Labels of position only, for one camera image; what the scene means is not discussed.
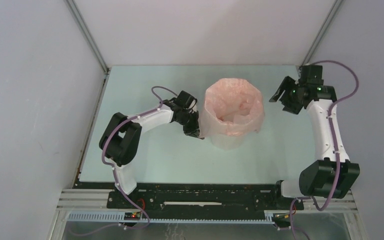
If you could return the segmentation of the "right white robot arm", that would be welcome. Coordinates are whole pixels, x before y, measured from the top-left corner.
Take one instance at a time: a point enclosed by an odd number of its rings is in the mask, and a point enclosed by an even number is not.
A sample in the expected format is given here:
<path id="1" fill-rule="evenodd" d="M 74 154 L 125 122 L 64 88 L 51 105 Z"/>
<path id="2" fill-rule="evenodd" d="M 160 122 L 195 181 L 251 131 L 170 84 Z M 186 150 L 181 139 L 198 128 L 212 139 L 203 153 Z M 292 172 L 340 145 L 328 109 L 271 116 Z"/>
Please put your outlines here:
<path id="1" fill-rule="evenodd" d="M 287 113 L 307 112 L 315 143 L 315 162 L 297 180 L 280 181 L 280 190 L 270 196 L 277 209 L 288 206 L 291 198 L 342 199 L 360 175 L 360 166 L 351 162 L 339 130 L 337 106 L 343 99 L 337 97 L 333 86 L 324 83 L 320 62 L 302 65 L 299 70 L 299 79 L 285 77 L 269 101 L 280 102 Z"/>

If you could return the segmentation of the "white paper trash bin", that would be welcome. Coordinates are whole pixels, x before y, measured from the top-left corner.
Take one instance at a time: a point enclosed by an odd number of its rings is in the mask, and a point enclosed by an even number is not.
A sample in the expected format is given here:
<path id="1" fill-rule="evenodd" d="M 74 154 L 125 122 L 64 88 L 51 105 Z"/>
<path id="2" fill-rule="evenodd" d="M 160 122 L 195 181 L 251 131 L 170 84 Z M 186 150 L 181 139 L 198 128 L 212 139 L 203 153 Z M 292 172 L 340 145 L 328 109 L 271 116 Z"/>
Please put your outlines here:
<path id="1" fill-rule="evenodd" d="M 229 135 L 217 133 L 210 137 L 211 143 L 222 150 L 233 150 L 239 148 L 248 137 L 248 133 L 241 135 Z"/>

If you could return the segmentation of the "pink plastic trash bag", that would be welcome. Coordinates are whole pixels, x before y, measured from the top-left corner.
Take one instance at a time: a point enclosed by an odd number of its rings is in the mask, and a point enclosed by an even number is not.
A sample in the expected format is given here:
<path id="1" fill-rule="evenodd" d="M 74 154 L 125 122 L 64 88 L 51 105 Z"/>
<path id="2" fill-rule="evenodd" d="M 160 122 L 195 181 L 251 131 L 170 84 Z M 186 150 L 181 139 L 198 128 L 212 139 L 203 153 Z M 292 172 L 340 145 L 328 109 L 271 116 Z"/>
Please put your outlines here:
<path id="1" fill-rule="evenodd" d="M 199 136 L 239 137 L 258 133 L 265 119 L 263 95 L 246 79 L 221 78 L 205 91 Z"/>

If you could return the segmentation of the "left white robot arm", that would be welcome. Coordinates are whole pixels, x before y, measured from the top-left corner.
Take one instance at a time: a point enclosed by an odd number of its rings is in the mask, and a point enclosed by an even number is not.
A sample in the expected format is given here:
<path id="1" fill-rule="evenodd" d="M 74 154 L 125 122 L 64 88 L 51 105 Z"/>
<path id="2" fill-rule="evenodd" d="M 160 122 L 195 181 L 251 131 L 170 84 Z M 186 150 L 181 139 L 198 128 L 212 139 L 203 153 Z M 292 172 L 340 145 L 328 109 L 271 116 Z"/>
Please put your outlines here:
<path id="1" fill-rule="evenodd" d="M 182 90 L 171 99 L 157 97 L 158 105 L 136 115 L 115 113 L 100 141 L 101 161 L 110 166 L 115 188 L 120 191 L 118 201 L 125 208 L 133 208 L 138 202 L 137 187 L 132 161 L 135 158 L 141 135 L 161 125 L 178 123 L 188 137 L 199 138 L 198 100 Z"/>

